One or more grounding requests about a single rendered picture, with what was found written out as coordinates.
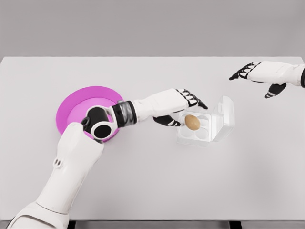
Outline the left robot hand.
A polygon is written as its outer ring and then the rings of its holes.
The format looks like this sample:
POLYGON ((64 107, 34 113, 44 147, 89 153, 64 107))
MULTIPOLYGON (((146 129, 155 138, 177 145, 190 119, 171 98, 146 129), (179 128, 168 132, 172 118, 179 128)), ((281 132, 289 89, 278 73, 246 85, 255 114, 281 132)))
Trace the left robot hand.
POLYGON ((201 99, 186 89, 168 89, 149 97, 152 106, 150 115, 153 120, 163 126, 179 127, 181 123, 172 118, 171 114, 178 113, 187 108, 198 106, 208 107, 201 99))

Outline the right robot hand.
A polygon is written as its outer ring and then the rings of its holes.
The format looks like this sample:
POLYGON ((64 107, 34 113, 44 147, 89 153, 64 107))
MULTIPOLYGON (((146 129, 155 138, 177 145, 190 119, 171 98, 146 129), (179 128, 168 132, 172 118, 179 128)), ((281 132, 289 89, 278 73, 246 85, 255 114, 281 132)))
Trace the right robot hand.
POLYGON ((291 67, 283 62, 252 62, 234 73, 229 80, 246 79, 256 83, 268 83, 271 86, 264 96, 266 99, 279 95, 287 86, 285 74, 291 67))

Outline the brown egg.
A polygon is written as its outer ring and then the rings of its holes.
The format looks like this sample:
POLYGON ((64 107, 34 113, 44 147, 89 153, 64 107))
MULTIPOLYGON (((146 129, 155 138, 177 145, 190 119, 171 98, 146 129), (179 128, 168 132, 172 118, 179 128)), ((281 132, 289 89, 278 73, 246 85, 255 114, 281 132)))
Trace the brown egg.
POLYGON ((192 131, 196 131, 200 129, 200 121, 199 119, 191 114, 188 114, 184 118, 185 125, 192 131))

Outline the clear plastic egg box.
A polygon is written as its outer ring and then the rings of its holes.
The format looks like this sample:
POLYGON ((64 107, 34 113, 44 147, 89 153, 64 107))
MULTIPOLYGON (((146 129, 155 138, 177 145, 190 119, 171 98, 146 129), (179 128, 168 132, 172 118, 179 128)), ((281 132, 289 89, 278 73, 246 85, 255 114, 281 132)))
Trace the clear plastic egg box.
POLYGON ((186 110, 179 115, 181 126, 177 130, 179 144, 208 146, 211 142, 219 142, 226 138, 235 126, 234 103, 228 96, 222 96, 212 113, 186 110), (195 116, 199 121, 199 129, 187 127, 185 118, 195 116))

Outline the magenta plate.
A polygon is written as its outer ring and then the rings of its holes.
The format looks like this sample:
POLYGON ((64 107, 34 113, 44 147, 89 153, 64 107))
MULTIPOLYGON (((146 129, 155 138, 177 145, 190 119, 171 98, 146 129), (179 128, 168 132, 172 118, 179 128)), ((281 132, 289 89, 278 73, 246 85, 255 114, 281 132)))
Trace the magenta plate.
POLYGON ((115 90, 103 86, 81 88, 67 96, 56 113, 56 126, 63 134, 72 122, 80 123, 89 108, 95 105, 111 107, 123 98, 115 90))

